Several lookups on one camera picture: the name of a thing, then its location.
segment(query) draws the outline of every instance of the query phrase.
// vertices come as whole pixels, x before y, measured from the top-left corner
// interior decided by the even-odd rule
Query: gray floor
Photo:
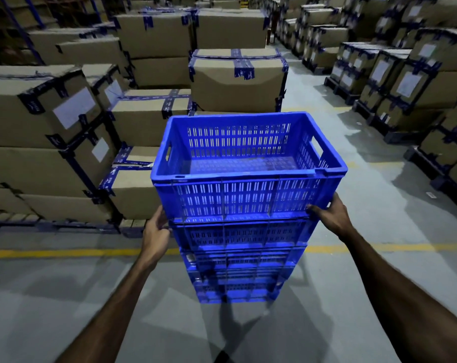
[[[388,146],[300,61],[283,110],[309,111],[350,170],[338,192],[372,243],[457,244],[457,207],[429,186],[404,147]],[[437,198],[426,193],[432,192]],[[339,241],[319,225],[313,245]],[[0,232],[0,249],[132,248],[94,234]],[[384,257],[457,315],[457,251]],[[132,258],[0,260],[0,362],[52,361],[103,305]],[[230,355],[227,360],[225,351]],[[306,253],[271,306],[200,305],[179,256],[148,279],[119,362],[396,362],[349,254]]]

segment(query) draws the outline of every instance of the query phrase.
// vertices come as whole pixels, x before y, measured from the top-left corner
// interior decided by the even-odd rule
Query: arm
[[[334,194],[328,210],[309,206],[350,250],[371,305],[403,362],[457,362],[457,317],[388,264],[353,227]]]
[[[147,222],[141,253],[104,307],[56,360],[57,363],[114,362],[146,279],[168,248],[169,231],[160,206]]]

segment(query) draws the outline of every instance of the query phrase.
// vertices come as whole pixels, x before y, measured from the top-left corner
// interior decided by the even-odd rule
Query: hand
[[[143,231],[143,244],[141,246],[140,260],[145,266],[153,268],[168,250],[169,230],[162,229],[166,224],[166,214],[160,205],[153,217],[147,221]]]
[[[328,210],[322,210],[316,205],[308,205],[306,212],[309,213],[310,211],[316,213],[324,226],[336,234],[343,242],[345,242],[348,234],[355,230],[353,224],[351,224],[346,206],[336,192],[333,195]]]

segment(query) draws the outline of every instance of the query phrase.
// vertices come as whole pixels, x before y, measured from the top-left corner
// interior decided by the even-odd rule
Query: white label
[[[388,18],[381,18],[379,23],[378,23],[378,27],[379,28],[383,28],[386,25],[387,22],[388,22]]]
[[[114,80],[114,82],[105,89],[104,93],[111,104],[116,103],[118,98],[123,96],[123,90],[119,86],[117,80]]]
[[[406,72],[403,76],[402,81],[398,85],[396,92],[403,95],[404,97],[409,98],[412,95],[413,90],[420,81],[420,75],[413,75],[411,72]]]
[[[412,8],[409,11],[409,16],[417,16],[421,8],[421,6],[412,6]]]
[[[379,84],[383,78],[384,73],[386,72],[386,69],[388,69],[389,66],[390,64],[388,62],[379,61],[377,66],[375,66],[375,68],[373,69],[370,78],[375,80],[377,84]]]
[[[353,79],[350,78],[347,74],[344,74],[343,77],[341,78],[341,81],[343,84],[346,86],[351,86],[353,84]]]
[[[430,57],[432,55],[432,53],[434,52],[434,50],[435,50],[435,44],[427,43],[427,44],[424,44],[424,46],[422,47],[422,49],[420,50],[418,55],[422,56],[422,57]]]
[[[96,146],[94,146],[94,149],[92,149],[92,154],[94,154],[97,161],[100,163],[103,161],[108,151],[109,145],[107,144],[106,140],[104,140],[104,138],[101,137],[101,139],[97,142]]]
[[[340,69],[339,67],[334,66],[333,70],[331,71],[331,75],[340,77],[341,74],[343,73],[343,69]]]
[[[57,116],[62,126],[68,130],[79,121],[79,115],[85,115],[95,106],[96,102],[94,101],[91,92],[85,87],[54,109],[54,114]]]

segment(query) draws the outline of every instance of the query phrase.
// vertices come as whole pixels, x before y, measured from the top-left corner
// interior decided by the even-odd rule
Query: left hand
[[[160,205],[144,227],[143,244],[139,258],[146,265],[156,266],[156,263],[168,250],[169,230],[162,228],[166,221],[165,211]]]

